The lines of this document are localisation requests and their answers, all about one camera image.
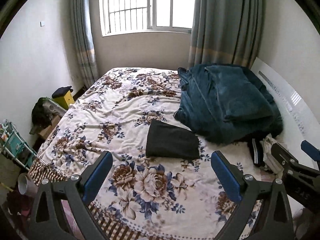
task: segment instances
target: metal screw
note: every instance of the metal screw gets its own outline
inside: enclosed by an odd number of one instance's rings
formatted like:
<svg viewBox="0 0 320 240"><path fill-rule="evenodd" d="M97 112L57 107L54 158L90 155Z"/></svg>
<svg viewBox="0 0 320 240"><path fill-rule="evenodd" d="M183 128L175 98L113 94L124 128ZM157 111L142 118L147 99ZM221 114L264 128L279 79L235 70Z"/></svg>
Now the metal screw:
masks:
<svg viewBox="0 0 320 240"><path fill-rule="evenodd" d="M276 183L277 184L282 184L282 180L281 179L276 179Z"/></svg>
<svg viewBox="0 0 320 240"><path fill-rule="evenodd" d="M253 180L253 176L250 175L250 174L246 174L246 175L244 176L244 178L245 178L246 180L249 180L249 181Z"/></svg>
<svg viewBox="0 0 320 240"><path fill-rule="evenodd" d="M49 180L48 180L48 179L43 179L43 180L41 181L41 183L42 183L43 185L48 184L48 183L49 183Z"/></svg>
<svg viewBox="0 0 320 240"><path fill-rule="evenodd" d="M71 176L71 180L72 180L72 181L76 181L76 180L78 180L79 178L80 178L80 176L79 176L78 174L74 174L74 175Z"/></svg>

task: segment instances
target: blue gripper pad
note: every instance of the blue gripper pad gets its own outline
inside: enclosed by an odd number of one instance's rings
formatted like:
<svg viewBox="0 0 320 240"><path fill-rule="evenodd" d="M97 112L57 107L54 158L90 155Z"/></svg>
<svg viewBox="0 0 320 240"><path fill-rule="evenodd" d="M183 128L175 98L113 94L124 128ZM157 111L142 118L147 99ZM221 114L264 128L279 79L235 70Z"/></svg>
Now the blue gripper pad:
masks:
<svg viewBox="0 0 320 240"><path fill-rule="evenodd" d="M112 164L113 157L112 154L108 152L100 161L98 166L94 169L87 182L84 184L82 201L85 205L89 205L95 199L104 180L111 170Z"/></svg>
<svg viewBox="0 0 320 240"><path fill-rule="evenodd" d="M216 152L213 152L211 155L211 167L216 173L228 198L237 204L240 203L242 200L240 185Z"/></svg>
<svg viewBox="0 0 320 240"><path fill-rule="evenodd" d="M315 162L320 161L320 151L308 141L302 141L301 150L308 154Z"/></svg>

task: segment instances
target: floral bedspread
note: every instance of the floral bedspread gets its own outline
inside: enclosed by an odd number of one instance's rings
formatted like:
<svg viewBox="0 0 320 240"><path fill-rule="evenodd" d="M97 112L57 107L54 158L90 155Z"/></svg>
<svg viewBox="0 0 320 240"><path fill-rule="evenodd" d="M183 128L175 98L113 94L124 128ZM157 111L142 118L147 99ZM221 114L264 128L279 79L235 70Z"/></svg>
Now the floral bedspread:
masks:
<svg viewBox="0 0 320 240"><path fill-rule="evenodd" d="M240 171L261 180L245 143L217 146L199 137L200 158L147 158L152 119L185 127L173 118L180 105L176 71L114 68L100 78L63 116L41 146L29 173L42 179L81 174L103 151L114 165L89 205L112 240L210 240L235 209L210 166L220 150ZM257 216L257 202L241 238Z"/></svg>

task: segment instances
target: dark green blanket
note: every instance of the dark green blanket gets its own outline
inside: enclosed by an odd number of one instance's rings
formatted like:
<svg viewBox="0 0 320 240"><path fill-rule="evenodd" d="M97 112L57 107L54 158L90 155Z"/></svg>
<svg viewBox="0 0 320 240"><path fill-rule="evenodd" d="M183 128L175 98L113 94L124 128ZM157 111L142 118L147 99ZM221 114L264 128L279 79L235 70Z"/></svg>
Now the dark green blanket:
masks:
<svg viewBox="0 0 320 240"><path fill-rule="evenodd" d="M276 103L249 69L200 64L178 73L181 103L174 117L208 141L227 144L281 133Z"/></svg>

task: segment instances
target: curtain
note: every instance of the curtain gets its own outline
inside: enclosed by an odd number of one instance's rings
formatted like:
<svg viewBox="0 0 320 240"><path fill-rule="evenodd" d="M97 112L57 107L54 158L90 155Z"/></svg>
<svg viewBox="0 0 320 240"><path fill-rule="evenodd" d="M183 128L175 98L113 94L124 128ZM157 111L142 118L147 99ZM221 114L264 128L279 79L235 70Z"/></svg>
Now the curtain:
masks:
<svg viewBox="0 0 320 240"><path fill-rule="evenodd" d="M263 0L195 0L189 67L200 63L250 68L261 37Z"/></svg>
<svg viewBox="0 0 320 240"><path fill-rule="evenodd" d="M89 0L71 0L71 22L84 85L89 88L99 78L91 34Z"/></svg>

